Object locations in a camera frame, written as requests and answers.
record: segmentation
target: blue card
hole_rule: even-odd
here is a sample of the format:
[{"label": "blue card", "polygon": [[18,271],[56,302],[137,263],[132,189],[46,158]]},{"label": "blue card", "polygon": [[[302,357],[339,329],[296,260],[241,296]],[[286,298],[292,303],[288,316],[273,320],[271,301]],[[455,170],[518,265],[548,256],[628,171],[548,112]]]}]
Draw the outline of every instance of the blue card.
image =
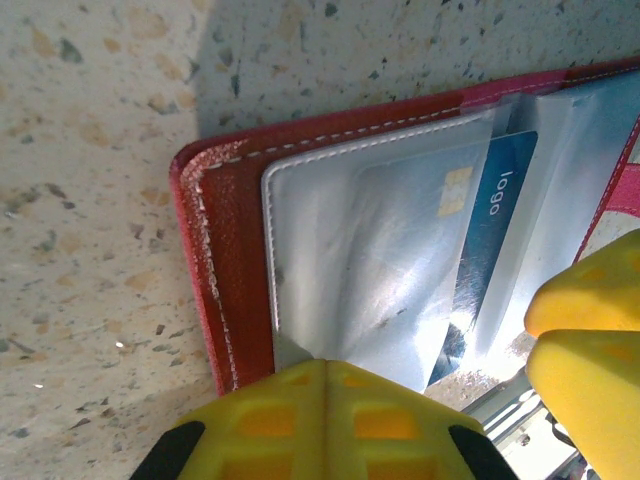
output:
[{"label": "blue card", "polygon": [[465,335],[473,331],[537,140],[536,132],[522,132],[489,144],[458,269],[455,321],[449,325],[429,384],[454,371],[464,355]]}]

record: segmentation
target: wallet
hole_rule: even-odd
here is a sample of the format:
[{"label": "wallet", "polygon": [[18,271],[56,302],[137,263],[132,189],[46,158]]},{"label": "wallet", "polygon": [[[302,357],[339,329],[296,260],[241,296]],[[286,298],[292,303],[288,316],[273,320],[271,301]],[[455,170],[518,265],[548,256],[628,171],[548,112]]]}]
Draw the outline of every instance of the wallet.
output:
[{"label": "wallet", "polygon": [[308,358],[422,391],[508,345],[603,222],[623,234],[640,217],[638,69],[528,74],[183,148],[170,182],[218,393]]}]

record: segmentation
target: red leather wallet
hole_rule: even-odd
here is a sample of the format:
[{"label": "red leather wallet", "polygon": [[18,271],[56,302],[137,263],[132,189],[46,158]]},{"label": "red leather wallet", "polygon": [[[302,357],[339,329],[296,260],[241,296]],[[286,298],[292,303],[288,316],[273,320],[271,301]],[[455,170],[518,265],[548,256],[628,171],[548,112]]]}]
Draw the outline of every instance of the red leather wallet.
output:
[{"label": "red leather wallet", "polygon": [[458,116],[508,94],[550,93],[639,68],[640,56],[533,73],[200,140],[182,149],[171,165],[170,181],[218,392],[274,371],[260,188],[271,163]]}]

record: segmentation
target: speckled surface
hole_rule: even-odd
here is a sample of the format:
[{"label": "speckled surface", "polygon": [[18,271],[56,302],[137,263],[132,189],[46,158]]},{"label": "speckled surface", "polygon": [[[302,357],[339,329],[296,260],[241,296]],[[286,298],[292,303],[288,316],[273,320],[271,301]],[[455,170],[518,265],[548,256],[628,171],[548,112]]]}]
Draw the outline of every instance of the speckled surface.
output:
[{"label": "speckled surface", "polygon": [[181,146],[638,54],[639,24],[635,0],[5,2],[0,476],[126,478],[214,398]]}]

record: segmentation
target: terrazzo countertop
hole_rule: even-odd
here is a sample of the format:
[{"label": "terrazzo countertop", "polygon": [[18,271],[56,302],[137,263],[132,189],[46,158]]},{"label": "terrazzo countertop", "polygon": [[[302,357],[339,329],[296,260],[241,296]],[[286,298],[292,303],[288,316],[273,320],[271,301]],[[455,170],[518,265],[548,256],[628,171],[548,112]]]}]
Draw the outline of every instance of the terrazzo countertop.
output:
[{"label": "terrazzo countertop", "polygon": [[127,478],[215,397],[168,190],[201,136],[638,54],[635,0],[8,0],[0,477]]}]

